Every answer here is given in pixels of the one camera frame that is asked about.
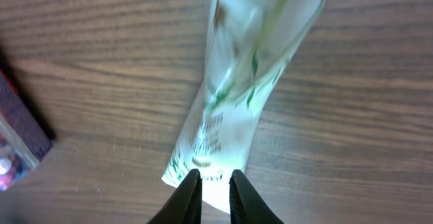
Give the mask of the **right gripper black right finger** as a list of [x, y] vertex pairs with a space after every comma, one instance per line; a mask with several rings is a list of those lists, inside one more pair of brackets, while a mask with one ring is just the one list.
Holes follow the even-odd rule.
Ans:
[[283, 224], [240, 170], [229, 180], [229, 205], [231, 224]]

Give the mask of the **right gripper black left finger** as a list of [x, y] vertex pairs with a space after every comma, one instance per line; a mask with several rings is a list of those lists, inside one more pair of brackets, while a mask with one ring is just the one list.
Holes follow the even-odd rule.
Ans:
[[192, 169], [147, 224], [200, 224], [202, 220], [202, 178]]

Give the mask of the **red purple pad pack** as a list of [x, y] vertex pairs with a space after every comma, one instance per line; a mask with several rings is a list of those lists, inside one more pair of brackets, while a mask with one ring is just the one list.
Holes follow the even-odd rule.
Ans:
[[38, 167], [53, 143], [1, 73], [1, 190], [5, 191]]

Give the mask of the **white conditioner tube gold cap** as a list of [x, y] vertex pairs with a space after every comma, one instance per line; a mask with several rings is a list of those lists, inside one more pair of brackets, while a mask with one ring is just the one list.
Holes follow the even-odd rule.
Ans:
[[244, 170], [260, 114], [325, 0], [210, 0], [204, 78], [163, 182], [200, 171], [202, 198], [229, 211], [229, 179]]

